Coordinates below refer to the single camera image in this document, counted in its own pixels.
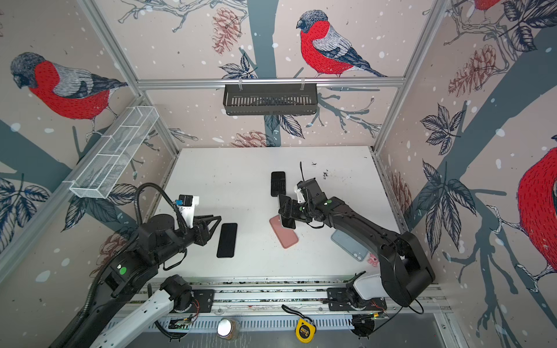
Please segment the pink phone case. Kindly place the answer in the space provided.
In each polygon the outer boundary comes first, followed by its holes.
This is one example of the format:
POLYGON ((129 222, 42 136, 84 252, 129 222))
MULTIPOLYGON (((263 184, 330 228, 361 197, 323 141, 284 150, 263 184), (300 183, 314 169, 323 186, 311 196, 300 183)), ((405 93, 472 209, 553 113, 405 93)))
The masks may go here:
POLYGON ((280 245, 284 249, 288 249, 299 242, 297 234, 292 229, 286 229, 282 226, 281 218, 279 215, 272 217, 269 220, 271 228, 273 229, 280 245))

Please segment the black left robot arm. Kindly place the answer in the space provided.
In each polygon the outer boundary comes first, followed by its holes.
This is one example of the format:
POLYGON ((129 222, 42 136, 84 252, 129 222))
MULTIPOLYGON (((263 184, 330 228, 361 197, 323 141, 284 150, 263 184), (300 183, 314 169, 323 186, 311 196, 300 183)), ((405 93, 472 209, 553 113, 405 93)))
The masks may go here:
POLYGON ((192 228, 175 227, 175 218, 156 215, 137 229, 136 238, 112 256, 97 274, 80 312, 56 338, 52 347, 90 347, 113 317, 143 286, 165 271, 180 265, 165 263, 192 244, 204 246, 222 217, 202 215, 192 228))

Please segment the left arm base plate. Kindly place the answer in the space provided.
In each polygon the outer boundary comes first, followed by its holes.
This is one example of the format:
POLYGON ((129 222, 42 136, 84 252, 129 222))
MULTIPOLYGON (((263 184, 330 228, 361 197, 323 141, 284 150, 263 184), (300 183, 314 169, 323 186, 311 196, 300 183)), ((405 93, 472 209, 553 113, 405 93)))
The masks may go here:
POLYGON ((174 300, 174 313, 210 313, 215 291, 213 289, 193 289, 174 300))

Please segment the black phone horizontal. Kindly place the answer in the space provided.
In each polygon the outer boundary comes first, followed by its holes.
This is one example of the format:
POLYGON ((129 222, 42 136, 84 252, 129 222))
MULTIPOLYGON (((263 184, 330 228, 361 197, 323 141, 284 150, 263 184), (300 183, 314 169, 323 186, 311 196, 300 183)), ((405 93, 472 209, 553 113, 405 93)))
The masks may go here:
POLYGON ((296 229, 296 221, 294 218, 291 217, 281 217, 281 225, 285 229, 290 229, 290 230, 296 229))

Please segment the black phone diagonal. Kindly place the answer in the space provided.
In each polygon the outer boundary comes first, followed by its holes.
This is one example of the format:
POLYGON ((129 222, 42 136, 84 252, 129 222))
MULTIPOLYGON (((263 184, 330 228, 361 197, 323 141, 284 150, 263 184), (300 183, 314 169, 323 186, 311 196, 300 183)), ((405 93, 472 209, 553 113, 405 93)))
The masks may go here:
POLYGON ((274 171, 271 173, 271 196, 278 197, 286 194, 286 173, 284 171, 274 171))

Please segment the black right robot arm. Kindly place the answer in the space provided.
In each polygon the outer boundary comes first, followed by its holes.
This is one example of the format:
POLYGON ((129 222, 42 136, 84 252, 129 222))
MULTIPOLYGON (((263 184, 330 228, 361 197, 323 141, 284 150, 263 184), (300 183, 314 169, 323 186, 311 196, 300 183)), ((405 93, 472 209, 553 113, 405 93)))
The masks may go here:
POLYGON ((409 307, 434 283, 435 272, 412 233, 383 228, 338 197, 327 197, 314 178, 297 184, 297 196, 294 200, 285 194, 278 195, 278 214, 307 224, 318 221, 364 245, 378 258, 381 285, 399 306, 409 307))

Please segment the light blue phone case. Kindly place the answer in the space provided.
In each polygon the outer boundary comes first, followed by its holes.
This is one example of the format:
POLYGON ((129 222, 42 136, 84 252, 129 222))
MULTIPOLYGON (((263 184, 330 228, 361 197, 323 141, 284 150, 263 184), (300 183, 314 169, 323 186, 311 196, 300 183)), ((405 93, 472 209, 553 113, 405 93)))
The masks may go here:
POLYGON ((331 240, 358 262, 363 262, 368 256, 368 249, 364 245, 340 230, 331 235, 331 240))

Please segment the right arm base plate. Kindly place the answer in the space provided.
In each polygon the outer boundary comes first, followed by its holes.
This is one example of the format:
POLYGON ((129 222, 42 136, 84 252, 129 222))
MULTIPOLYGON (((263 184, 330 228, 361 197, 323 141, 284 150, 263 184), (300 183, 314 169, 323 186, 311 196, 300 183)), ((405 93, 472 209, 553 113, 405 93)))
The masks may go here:
POLYGON ((374 310, 384 312, 387 304, 382 297, 364 300, 355 290, 349 288, 328 288, 323 304, 332 312, 374 310))

